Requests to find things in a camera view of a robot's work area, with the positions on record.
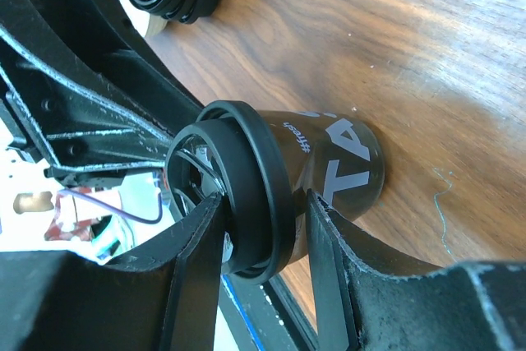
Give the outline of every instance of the wooden table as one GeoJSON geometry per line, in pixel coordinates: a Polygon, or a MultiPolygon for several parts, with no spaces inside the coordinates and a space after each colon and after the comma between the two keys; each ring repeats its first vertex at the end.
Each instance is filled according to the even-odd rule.
{"type": "MultiPolygon", "coordinates": [[[[356,221],[438,265],[526,257],[526,0],[222,0],[150,45],[203,103],[351,113],[387,154],[356,221]]],[[[283,276],[313,324],[308,260],[283,276]]]]}

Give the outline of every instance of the blue thread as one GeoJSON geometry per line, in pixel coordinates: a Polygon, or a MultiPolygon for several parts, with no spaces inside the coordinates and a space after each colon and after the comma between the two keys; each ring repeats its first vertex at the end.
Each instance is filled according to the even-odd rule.
{"type": "Polygon", "coordinates": [[[233,289],[232,283],[226,275],[221,276],[221,281],[223,282],[223,285],[227,289],[228,293],[230,293],[230,296],[232,296],[233,304],[238,310],[239,314],[241,314],[242,319],[245,321],[245,325],[247,326],[247,329],[252,337],[252,340],[254,340],[257,349],[259,351],[265,351],[265,347],[263,346],[263,343],[261,343],[260,337],[257,335],[256,328],[254,328],[254,325],[250,322],[250,318],[248,318],[248,315],[245,313],[245,310],[243,309],[242,304],[236,295],[236,291],[233,289]]]}
{"type": "Polygon", "coordinates": [[[454,257],[453,255],[453,252],[451,252],[450,248],[448,247],[447,245],[447,242],[445,242],[445,234],[447,233],[447,221],[445,219],[445,216],[444,216],[444,213],[442,213],[442,209],[441,209],[441,205],[438,203],[438,196],[440,195],[444,195],[445,193],[449,192],[450,189],[453,187],[453,183],[446,179],[444,176],[442,176],[439,172],[438,172],[438,169],[437,168],[434,168],[433,171],[436,173],[436,175],[438,177],[440,177],[442,180],[444,180],[445,182],[447,182],[447,189],[445,191],[442,191],[442,192],[437,192],[434,197],[433,197],[433,200],[435,201],[435,206],[436,206],[436,209],[438,210],[438,214],[441,216],[441,220],[442,220],[442,228],[443,228],[443,231],[442,231],[442,245],[444,246],[445,250],[447,251],[448,254],[451,255],[451,257],[453,258],[453,261],[457,261],[456,258],[454,257]]]}

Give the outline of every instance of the wire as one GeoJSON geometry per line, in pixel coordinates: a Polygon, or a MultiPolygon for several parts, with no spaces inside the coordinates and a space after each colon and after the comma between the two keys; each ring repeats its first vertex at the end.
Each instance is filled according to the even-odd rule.
{"type": "Polygon", "coordinates": [[[161,196],[161,192],[160,191],[157,194],[157,202],[158,202],[158,205],[159,205],[159,213],[157,214],[157,218],[155,218],[155,219],[146,219],[146,218],[138,217],[138,216],[136,216],[134,214],[130,214],[130,213],[126,212],[126,211],[120,210],[117,207],[111,206],[108,203],[100,201],[99,199],[96,199],[96,198],[94,198],[92,196],[86,195],[86,194],[84,194],[82,192],[73,191],[72,189],[62,189],[62,190],[58,191],[57,194],[61,195],[61,196],[68,196],[69,195],[69,196],[76,197],[78,199],[82,199],[83,201],[88,201],[89,203],[93,203],[96,206],[99,206],[99,207],[102,207],[102,208],[106,209],[107,211],[109,211],[112,214],[120,215],[124,219],[129,219],[131,221],[136,221],[136,222],[139,222],[141,224],[148,224],[148,225],[158,224],[160,222],[160,220],[163,218],[163,198],[161,196]]]}

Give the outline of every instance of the tabletop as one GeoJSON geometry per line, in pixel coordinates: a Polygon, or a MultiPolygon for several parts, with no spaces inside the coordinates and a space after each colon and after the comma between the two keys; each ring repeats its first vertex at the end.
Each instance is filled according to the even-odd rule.
{"type": "MultiPolygon", "coordinates": [[[[347,113],[387,174],[355,224],[446,266],[526,257],[526,0],[221,0],[149,44],[204,104],[347,113]]],[[[316,324],[308,259],[282,273],[316,324]]]]}

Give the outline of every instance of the metal frame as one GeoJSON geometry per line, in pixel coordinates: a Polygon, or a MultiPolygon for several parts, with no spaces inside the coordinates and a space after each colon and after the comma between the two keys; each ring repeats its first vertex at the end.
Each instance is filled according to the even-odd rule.
{"type": "MultiPolygon", "coordinates": [[[[2,0],[0,76],[12,148],[44,157],[48,176],[68,187],[162,167],[173,136],[202,108],[118,0],[2,0]]],[[[286,307],[291,349],[526,348],[524,263],[440,269],[307,195],[317,339],[290,313],[283,284],[260,289],[286,307]]],[[[213,195],[105,267],[68,252],[1,253],[2,349],[212,349],[225,222],[213,195]]]]}

